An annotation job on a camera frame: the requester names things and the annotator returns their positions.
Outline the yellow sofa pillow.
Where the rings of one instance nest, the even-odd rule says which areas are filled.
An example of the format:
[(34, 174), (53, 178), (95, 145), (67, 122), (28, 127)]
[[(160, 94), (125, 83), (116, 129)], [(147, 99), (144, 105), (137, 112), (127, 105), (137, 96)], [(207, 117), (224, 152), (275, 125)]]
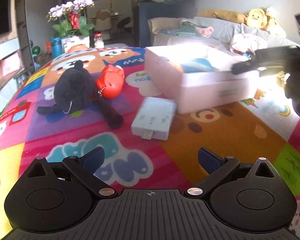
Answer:
[(220, 10), (220, 9), (204, 9), (197, 13), (198, 17), (216, 18), (233, 23), (245, 23), (246, 15), (241, 12)]

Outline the pink gift bag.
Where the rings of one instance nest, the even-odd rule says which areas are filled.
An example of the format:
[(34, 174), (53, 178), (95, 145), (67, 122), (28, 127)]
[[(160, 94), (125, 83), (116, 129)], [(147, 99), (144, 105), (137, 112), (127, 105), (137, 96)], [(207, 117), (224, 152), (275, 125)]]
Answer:
[(8, 56), (1, 61), (2, 75), (6, 76), (12, 72), (16, 72), (21, 67), (21, 61), (18, 52)]

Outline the yellow power strip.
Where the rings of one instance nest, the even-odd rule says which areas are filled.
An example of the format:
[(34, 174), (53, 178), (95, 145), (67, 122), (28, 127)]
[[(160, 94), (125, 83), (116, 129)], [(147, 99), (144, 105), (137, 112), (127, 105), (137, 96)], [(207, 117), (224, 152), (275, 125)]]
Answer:
[(131, 124), (132, 134), (144, 140), (166, 141), (175, 111), (173, 100), (145, 97)]

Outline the white tv cabinet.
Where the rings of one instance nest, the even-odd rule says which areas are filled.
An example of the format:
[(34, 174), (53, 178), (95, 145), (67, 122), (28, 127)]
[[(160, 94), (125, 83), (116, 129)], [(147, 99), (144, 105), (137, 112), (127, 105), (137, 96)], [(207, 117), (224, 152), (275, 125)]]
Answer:
[(12, 79), (22, 66), (18, 38), (0, 40), (0, 113), (17, 91)]

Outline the blue white snack bag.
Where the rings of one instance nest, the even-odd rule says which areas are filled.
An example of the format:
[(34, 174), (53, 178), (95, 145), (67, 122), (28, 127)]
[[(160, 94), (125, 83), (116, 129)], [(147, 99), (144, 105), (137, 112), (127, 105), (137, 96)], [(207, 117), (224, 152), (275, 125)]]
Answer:
[(217, 70), (209, 60), (201, 58), (183, 62), (180, 66), (184, 73), (215, 72)]

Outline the red lidded snack jar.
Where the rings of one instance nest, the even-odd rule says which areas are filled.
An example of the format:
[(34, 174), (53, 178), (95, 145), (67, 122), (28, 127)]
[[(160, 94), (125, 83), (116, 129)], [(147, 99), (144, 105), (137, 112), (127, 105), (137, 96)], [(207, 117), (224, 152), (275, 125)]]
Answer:
[(104, 41), (103, 41), (102, 33), (95, 33), (94, 34), (94, 47), (96, 49), (103, 49), (104, 48)]

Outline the red hooded doll figure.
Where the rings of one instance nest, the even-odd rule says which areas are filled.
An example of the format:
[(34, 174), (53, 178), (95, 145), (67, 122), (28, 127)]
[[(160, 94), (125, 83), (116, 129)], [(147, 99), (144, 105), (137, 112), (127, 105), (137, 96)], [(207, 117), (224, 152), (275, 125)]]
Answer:
[(125, 81), (125, 72), (119, 66), (107, 65), (96, 80), (96, 86), (100, 96), (106, 99), (116, 98), (122, 90)]

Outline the black plush toy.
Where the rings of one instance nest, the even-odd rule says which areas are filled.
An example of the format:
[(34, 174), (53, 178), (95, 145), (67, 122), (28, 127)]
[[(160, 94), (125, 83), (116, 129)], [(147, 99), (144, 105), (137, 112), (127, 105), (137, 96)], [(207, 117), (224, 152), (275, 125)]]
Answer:
[(59, 112), (72, 114), (85, 107), (96, 105), (110, 129), (123, 125), (123, 116), (106, 99), (100, 96), (96, 80), (84, 68), (83, 61), (77, 60), (72, 68), (67, 69), (56, 82), (53, 96), (55, 104), (49, 107), (37, 107), (40, 115)]

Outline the yellow duck backpack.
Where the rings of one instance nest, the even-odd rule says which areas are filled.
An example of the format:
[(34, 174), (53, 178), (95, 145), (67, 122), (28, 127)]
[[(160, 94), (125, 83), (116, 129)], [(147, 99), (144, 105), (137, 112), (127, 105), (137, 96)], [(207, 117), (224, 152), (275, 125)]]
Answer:
[(244, 23), (249, 27), (268, 31), (276, 24), (276, 20), (267, 9), (254, 8), (246, 14)]

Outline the orange round toy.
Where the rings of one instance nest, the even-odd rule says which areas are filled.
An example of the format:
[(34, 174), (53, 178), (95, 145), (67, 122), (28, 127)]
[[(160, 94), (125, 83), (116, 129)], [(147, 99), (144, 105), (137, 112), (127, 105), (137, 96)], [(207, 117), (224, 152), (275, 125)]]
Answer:
[(86, 45), (84, 45), (84, 44), (76, 44), (76, 45), (72, 46), (68, 50), (68, 52), (70, 53), (70, 52), (74, 52), (74, 51), (82, 51), (82, 50), (88, 50), (88, 49), (89, 48)]

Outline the grey sofa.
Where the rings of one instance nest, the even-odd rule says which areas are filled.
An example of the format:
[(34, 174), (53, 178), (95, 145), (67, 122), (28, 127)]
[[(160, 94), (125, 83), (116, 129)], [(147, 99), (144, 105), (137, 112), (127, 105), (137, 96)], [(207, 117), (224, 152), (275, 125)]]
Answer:
[[(195, 27), (213, 29), (210, 37), (203, 37), (199, 33), (181, 33), (182, 25), (194, 25)], [(229, 55), (230, 43), (237, 34), (249, 34), (251, 37), (259, 37), (268, 48), (282, 46), (298, 46), (297, 43), (269, 32), (255, 29), (244, 23), (233, 23), (225, 20), (206, 17), (168, 18), (157, 17), (148, 20), (152, 46), (171, 46), (182, 43), (202, 43), (216, 48)]]

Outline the pink patterned clothes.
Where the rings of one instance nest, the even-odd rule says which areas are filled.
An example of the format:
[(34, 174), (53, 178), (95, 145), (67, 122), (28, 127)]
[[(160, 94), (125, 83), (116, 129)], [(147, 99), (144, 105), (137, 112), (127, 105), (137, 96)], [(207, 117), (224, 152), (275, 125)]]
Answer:
[(260, 49), (282, 46), (285, 39), (276, 35), (235, 34), (230, 42), (230, 51), (237, 54), (252, 53)]

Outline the pink cardboard box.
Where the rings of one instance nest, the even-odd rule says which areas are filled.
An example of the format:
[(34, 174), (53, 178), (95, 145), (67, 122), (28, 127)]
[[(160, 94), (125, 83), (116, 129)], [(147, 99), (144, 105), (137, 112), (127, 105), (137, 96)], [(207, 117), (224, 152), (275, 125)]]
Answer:
[[(215, 72), (184, 73), (181, 64), (191, 59), (210, 61)], [(147, 47), (145, 72), (158, 90), (177, 104), (179, 114), (254, 97), (259, 73), (256, 70), (234, 75), (232, 65), (239, 57), (204, 44), (179, 44)]]

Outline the blue water bottle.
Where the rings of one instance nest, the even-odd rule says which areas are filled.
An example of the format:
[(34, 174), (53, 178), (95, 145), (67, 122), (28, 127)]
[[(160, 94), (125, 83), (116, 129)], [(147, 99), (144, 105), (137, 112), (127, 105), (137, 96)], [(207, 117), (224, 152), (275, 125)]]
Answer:
[(61, 37), (54, 37), (50, 40), (51, 44), (51, 52), (52, 52), (52, 57), (55, 59), (62, 55), (62, 39)]

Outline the green clothes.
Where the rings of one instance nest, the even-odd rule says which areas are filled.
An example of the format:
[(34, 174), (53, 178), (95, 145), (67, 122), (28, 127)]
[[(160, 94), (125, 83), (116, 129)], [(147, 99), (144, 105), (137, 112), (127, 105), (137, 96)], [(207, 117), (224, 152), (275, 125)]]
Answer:
[(173, 30), (161, 30), (161, 33), (166, 35), (174, 35), (179, 37), (196, 37), (200, 38), (202, 35), (198, 33), (196, 28), (198, 25), (195, 25), (189, 21), (183, 21), (180, 23), (179, 29), (173, 29)]

